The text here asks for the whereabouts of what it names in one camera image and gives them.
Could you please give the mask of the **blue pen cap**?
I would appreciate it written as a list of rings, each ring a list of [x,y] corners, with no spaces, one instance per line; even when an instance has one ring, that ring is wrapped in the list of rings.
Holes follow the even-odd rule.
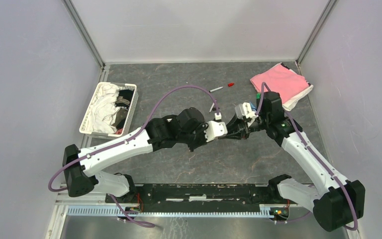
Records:
[[[252,111],[254,111],[254,112],[257,111],[257,107],[252,102],[250,102],[250,107],[251,107]]]

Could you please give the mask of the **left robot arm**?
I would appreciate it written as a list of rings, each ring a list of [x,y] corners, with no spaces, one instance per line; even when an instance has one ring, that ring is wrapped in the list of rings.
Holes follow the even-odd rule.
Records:
[[[105,168],[133,156],[172,148],[177,143],[193,151],[213,140],[210,133],[213,123],[205,121],[197,109],[189,108],[179,115],[153,118],[145,127],[94,148],[69,145],[63,158],[68,195],[79,197],[94,191],[112,194],[130,203],[136,198],[132,177],[105,173]]]

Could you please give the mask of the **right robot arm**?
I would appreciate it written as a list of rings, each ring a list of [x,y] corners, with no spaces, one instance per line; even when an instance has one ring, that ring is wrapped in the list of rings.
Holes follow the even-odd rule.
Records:
[[[250,103],[236,105],[224,138],[247,139],[251,133],[264,130],[294,158],[313,183],[310,187],[287,174],[277,176],[268,182],[269,200],[280,203],[286,199],[303,206],[328,232],[340,227],[356,231],[364,214],[364,185],[359,180],[350,181],[325,159],[283,108],[278,93],[263,93],[257,99],[257,107],[254,111]]]

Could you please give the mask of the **white pen upper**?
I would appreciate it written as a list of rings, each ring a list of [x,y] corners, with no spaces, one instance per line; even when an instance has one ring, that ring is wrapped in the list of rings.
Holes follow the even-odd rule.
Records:
[[[219,90],[221,90],[221,89],[223,89],[223,88],[224,88],[223,86],[222,86],[222,87],[217,87],[217,88],[214,88],[214,89],[209,90],[209,92],[210,92],[210,93],[213,93],[213,92],[219,91]]]

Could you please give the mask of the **pink folded cloth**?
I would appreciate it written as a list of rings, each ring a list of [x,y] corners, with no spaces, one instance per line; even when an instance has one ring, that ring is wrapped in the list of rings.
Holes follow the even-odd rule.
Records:
[[[270,89],[273,92],[279,93],[279,80],[281,76],[280,73],[280,63],[278,63],[266,72],[252,77],[250,82],[258,93],[261,92],[262,83],[267,84],[264,89],[265,92]]]

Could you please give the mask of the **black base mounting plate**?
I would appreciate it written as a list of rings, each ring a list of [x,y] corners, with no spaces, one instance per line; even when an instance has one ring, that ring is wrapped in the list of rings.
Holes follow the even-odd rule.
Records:
[[[293,201],[259,184],[140,184],[120,204],[142,203],[144,213],[252,213],[260,205],[286,207]]]

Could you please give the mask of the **black cloth in basket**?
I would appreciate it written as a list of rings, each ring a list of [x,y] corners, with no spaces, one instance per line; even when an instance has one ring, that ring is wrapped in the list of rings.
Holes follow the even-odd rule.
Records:
[[[119,108],[119,111],[116,113],[115,122],[113,126],[120,130],[124,127],[129,108],[132,102],[134,91],[133,90],[120,90],[115,101],[115,106]]]

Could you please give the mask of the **white plastic basket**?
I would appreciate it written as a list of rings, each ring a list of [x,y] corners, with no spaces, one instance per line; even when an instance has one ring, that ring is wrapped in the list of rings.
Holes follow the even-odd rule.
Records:
[[[98,83],[79,128],[80,133],[108,139],[127,134],[137,102],[135,84]]]

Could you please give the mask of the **white cloth in basket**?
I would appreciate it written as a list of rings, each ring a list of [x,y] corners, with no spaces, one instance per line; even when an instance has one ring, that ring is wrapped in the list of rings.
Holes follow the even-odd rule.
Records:
[[[86,112],[84,131],[114,134],[113,126],[119,108],[115,106],[120,87],[112,83],[101,83],[92,97]]]

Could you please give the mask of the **aluminium frame rail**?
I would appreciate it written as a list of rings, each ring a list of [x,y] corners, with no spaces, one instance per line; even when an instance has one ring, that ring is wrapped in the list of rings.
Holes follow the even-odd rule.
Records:
[[[258,184],[140,184],[115,201],[108,195],[89,192],[71,197],[59,193],[59,202],[71,203],[74,216],[269,218],[284,221],[287,200],[269,185]]]

